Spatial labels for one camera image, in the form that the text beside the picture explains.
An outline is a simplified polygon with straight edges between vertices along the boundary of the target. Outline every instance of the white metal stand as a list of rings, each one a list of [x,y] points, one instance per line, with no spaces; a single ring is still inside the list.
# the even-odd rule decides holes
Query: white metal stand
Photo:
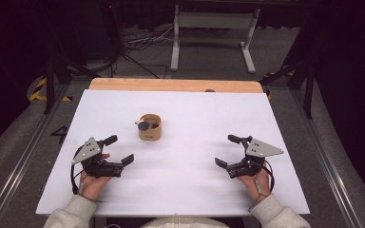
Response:
[[[248,72],[255,73],[253,60],[248,50],[254,29],[259,18],[259,9],[253,13],[212,13],[212,12],[181,12],[176,6],[174,16],[174,43],[171,56],[171,71],[179,68],[180,55],[180,28],[212,28],[212,29],[247,29],[247,39],[240,42]]]

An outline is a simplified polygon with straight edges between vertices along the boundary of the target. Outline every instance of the human hand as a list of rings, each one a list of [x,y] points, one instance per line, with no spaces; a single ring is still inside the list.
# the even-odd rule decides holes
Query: human hand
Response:
[[[238,179],[245,185],[254,206],[271,195],[269,175],[264,169],[261,169],[260,172],[253,177],[241,176],[238,177]]]
[[[108,159],[109,154],[103,154],[103,159]],[[82,196],[90,200],[97,200],[106,183],[109,182],[113,177],[100,177],[95,178],[88,176],[85,171],[81,174]]]

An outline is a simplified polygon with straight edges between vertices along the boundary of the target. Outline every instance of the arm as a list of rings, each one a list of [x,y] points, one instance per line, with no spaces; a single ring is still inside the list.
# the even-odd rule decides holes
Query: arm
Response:
[[[272,227],[310,227],[310,224],[296,214],[290,207],[280,205],[269,188],[269,176],[261,170],[256,176],[241,176],[239,180],[245,185],[248,195],[253,200],[250,212],[263,228]]]
[[[96,200],[100,197],[106,183],[112,177],[94,178],[86,172],[81,174],[80,195],[74,195],[64,209],[55,210],[47,219],[45,228],[49,227],[88,227],[88,222],[97,209]]]

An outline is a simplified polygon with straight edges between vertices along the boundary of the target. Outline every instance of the yellow and black hazard tape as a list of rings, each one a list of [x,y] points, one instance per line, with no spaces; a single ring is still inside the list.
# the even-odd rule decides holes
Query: yellow and black hazard tape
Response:
[[[46,101],[47,100],[47,96],[40,95],[40,91],[46,83],[47,83],[47,77],[44,75],[43,77],[41,77],[40,82],[38,82],[37,87],[34,88],[34,91],[32,92],[32,94],[29,98],[30,101],[35,101],[35,100]],[[66,96],[62,99],[62,101],[71,102],[71,101],[73,101],[73,97]]]

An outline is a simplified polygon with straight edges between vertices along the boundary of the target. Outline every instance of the desk leg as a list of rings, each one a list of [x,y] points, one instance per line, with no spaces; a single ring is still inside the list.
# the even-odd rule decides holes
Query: desk leg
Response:
[[[180,8],[179,6],[176,6],[174,12],[174,43],[173,43],[173,53],[171,55],[171,66],[170,66],[170,70],[173,72],[179,69],[179,56],[180,56],[179,17],[180,17]]]
[[[253,38],[258,18],[259,18],[259,9],[255,9],[253,13],[253,18],[251,19],[250,22],[250,26],[248,27],[247,40],[245,41],[245,43],[240,42],[242,55],[244,56],[245,64],[247,65],[249,73],[256,72],[256,68],[254,67],[253,59],[251,58],[250,51],[248,50],[248,48],[250,47],[251,39]]]

